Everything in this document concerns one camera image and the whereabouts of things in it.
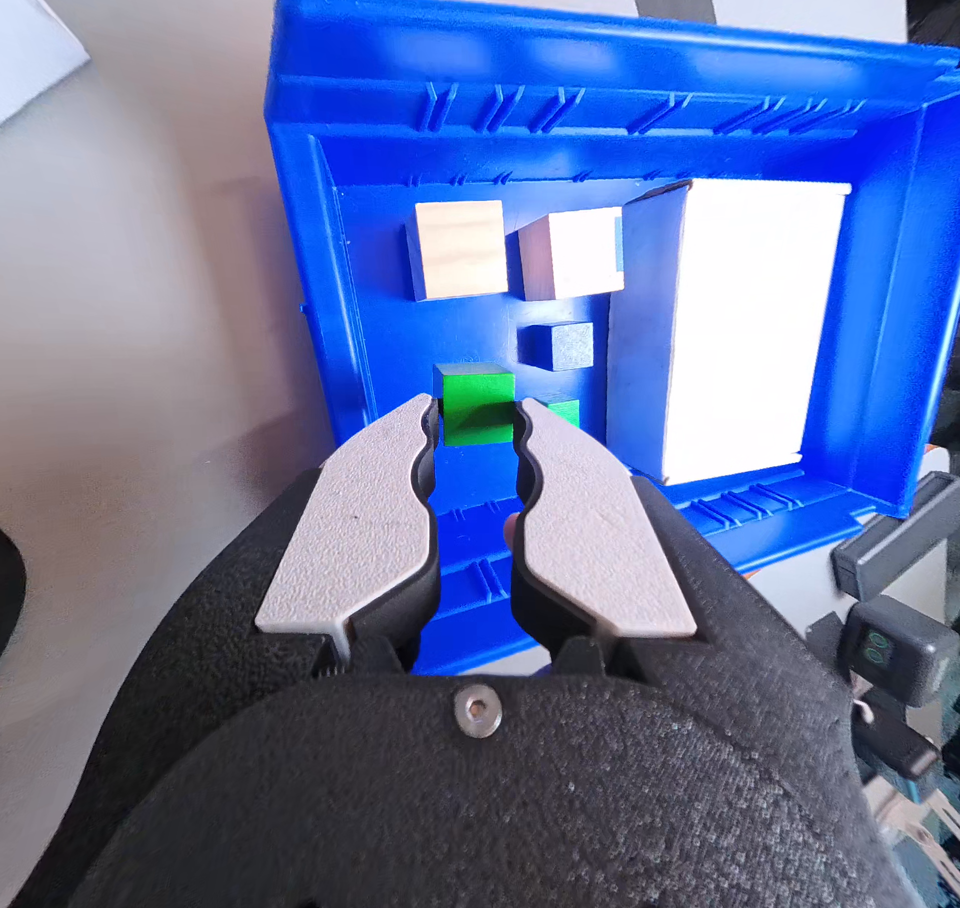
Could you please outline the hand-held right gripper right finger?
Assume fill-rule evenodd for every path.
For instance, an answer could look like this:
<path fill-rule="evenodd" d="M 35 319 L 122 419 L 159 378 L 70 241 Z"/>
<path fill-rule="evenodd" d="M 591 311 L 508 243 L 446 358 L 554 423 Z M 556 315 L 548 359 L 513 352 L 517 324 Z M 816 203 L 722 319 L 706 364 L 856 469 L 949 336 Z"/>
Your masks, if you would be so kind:
<path fill-rule="evenodd" d="M 534 398 L 515 404 L 510 608 L 537 643 L 689 639 L 694 614 L 630 471 Z"/>

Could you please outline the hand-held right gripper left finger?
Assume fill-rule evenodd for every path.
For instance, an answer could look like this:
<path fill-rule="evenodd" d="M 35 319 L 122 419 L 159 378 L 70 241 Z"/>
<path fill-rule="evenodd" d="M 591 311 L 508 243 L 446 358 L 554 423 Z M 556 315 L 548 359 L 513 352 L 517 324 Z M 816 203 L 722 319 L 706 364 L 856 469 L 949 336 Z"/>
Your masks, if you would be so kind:
<path fill-rule="evenodd" d="M 340 662 L 375 636 L 418 648 L 441 594 L 437 433 L 437 400 L 417 394 L 322 464 L 255 615 L 261 633 L 326 636 Z"/>

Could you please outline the blue plastic bin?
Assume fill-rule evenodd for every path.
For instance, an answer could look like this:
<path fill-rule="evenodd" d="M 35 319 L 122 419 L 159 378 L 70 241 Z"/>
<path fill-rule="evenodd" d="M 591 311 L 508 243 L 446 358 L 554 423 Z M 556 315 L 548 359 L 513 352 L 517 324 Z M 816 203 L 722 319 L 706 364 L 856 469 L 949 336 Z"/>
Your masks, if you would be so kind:
<path fill-rule="evenodd" d="M 276 0 L 264 106 L 335 445 L 493 363 L 605 439 L 610 296 L 522 296 L 521 226 L 671 182 L 845 182 L 795 466 L 664 489 L 739 571 L 912 507 L 958 322 L 958 50 L 450 0 Z M 498 200 L 509 290 L 416 301 L 417 203 Z M 520 362 L 590 322 L 594 365 Z"/>

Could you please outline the white cardboard mailer box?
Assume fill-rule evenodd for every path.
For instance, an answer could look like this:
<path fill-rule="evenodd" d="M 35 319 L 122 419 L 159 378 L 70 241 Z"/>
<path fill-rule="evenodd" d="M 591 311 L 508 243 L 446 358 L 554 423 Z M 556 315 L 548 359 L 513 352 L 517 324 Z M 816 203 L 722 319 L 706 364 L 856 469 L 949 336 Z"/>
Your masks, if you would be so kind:
<path fill-rule="evenodd" d="M 801 459 L 845 182 L 694 178 L 625 203 L 606 447 L 676 486 Z"/>
<path fill-rule="evenodd" d="M 90 62 L 44 0 L 1 0 L 1 123 Z"/>

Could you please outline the blue wooden cube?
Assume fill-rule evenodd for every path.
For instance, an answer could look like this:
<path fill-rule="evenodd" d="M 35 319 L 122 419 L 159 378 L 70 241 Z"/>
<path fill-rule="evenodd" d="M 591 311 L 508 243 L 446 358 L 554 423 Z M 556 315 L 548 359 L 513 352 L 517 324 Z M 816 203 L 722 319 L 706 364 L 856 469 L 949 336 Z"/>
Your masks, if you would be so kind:
<path fill-rule="evenodd" d="M 517 329 L 518 360 L 540 370 L 560 373 L 594 366 L 594 325 L 565 321 Z"/>

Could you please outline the plain wooden cube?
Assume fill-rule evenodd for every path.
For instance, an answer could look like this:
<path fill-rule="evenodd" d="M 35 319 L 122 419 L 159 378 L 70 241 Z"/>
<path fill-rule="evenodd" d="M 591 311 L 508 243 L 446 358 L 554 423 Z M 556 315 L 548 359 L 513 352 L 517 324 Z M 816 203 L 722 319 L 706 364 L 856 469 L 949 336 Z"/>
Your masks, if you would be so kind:
<path fill-rule="evenodd" d="M 518 230 L 518 243 L 528 302 L 624 289 L 620 206 L 544 215 Z"/>
<path fill-rule="evenodd" d="M 418 202 L 406 238 L 417 302 L 508 292 L 500 200 Z"/>

